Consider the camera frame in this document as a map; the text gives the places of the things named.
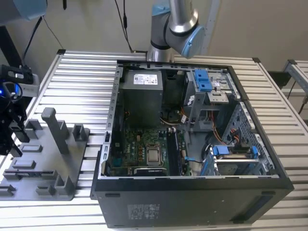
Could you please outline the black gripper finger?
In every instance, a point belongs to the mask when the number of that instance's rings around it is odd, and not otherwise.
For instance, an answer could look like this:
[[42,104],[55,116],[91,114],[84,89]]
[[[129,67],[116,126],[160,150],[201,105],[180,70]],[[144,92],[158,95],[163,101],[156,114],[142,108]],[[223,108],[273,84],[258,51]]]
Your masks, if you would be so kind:
[[18,140],[20,142],[29,142],[30,138],[25,132],[25,121],[27,119],[25,110],[15,111],[10,109],[8,115],[12,119],[9,127],[15,133]]
[[21,151],[14,143],[11,135],[10,132],[0,131],[0,155],[11,154],[13,157],[21,157]]

